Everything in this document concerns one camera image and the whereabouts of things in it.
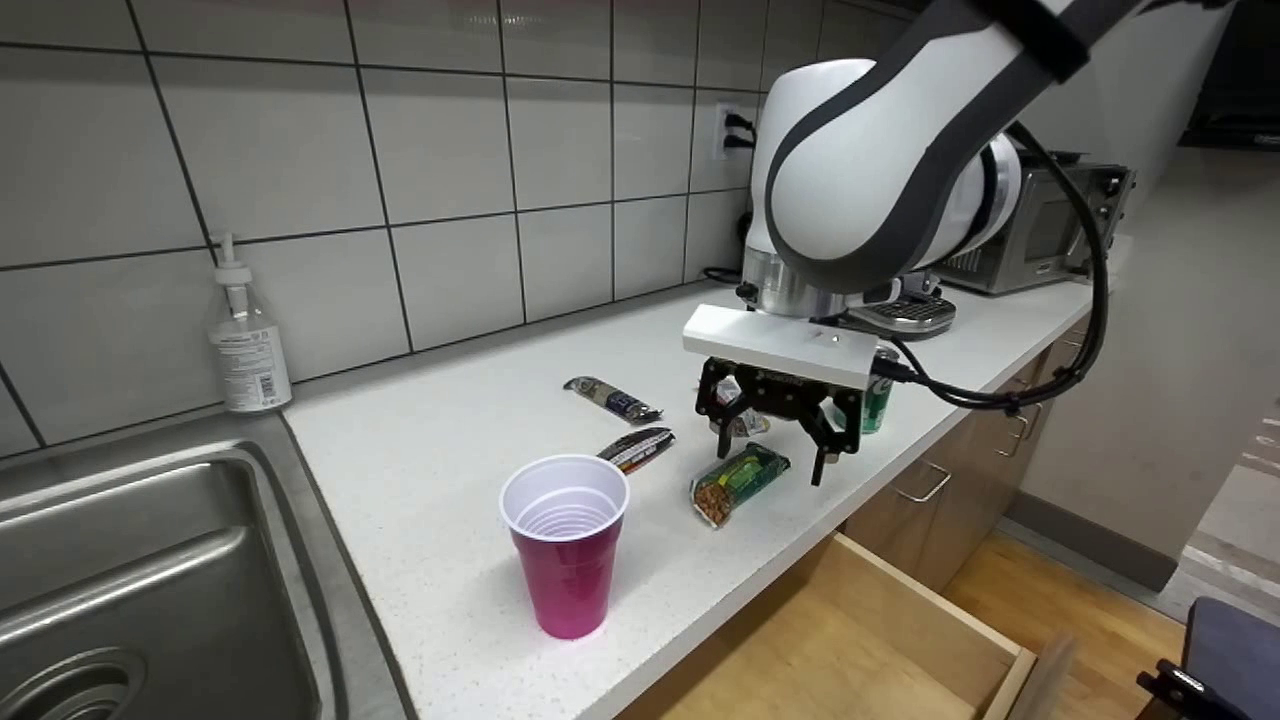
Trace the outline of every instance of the white countertop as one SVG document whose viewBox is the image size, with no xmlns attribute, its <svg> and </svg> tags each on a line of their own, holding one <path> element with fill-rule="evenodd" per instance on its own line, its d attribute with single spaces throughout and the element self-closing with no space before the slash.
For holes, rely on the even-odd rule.
<svg viewBox="0 0 1280 720">
<path fill-rule="evenodd" d="M 614 717 L 762 587 L 872 501 L 963 412 L 898 387 L 860 456 L 807 487 L 811 445 L 797 423 L 762 436 L 791 472 L 710 533 L 687 479 L 718 462 L 718 436 L 694 412 L 705 354 L 682 346 L 698 300 L 669 296 L 582 321 L 449 346 L 305 391 L 290 407 L 305 456 L 353 548 L 420 717 Z M 997 387 L 1088 309 L 1088 289 L 978 300 L 925 338 L 928 372 Z M 614 607 L 587 639 L 550 639 L 530 607 L 496 492 L 550 451 L 597 451 L 631 432 L 564 391 L 604 375 L 665 412 L 677 449 L 631 475 Z"/>
</svg>

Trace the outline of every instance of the pink cup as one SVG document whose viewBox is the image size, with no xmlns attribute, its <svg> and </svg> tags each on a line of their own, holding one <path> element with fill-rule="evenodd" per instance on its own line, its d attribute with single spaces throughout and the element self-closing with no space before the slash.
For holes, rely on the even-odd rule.
<svg viewBox="0 0 1280 720">
<path fill-rule="evenodd" d="M 601 456 L 550 456 L 507 475 L 501 510 L 550 635 L 577 639 L 604 625 L 627 501 L 624 472 Z"/>
</svg>

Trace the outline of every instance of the open drawer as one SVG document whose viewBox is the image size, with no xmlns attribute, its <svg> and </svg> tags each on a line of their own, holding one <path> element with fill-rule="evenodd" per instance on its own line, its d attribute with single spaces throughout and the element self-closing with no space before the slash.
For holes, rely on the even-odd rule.
<svg viewBox="0 0 1280 720">
<path fill-rule="evenodd" d="M 847 534 L 828 538 L 624 717 L 1030 720 L 1054 676 Z"/>
</svg>

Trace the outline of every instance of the soap dispenser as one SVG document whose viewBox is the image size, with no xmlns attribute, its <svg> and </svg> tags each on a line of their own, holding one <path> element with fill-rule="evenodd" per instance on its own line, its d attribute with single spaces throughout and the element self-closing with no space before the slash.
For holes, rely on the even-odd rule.
<svg viewBox="0 0 1280 720">
<path fill-rule="evenodd" d="M 237 239 L 222 239 L 222 312 L 210 328 L 229 412 L 274 412 L 294 401 L 281 328 L 251 300 L 251 273 L 237 258 Z"/>
</svg>

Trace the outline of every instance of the sink basin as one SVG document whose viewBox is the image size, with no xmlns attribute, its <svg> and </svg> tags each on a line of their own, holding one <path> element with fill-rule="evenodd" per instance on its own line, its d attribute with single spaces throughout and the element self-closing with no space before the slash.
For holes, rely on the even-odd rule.
<svg viewBox="0 0 1280 720">
<path fill-rule="evenodd" d="M 403 720 L 281 419 L 195 419 L 0 472 L 0 720 Z"/>
</svg>

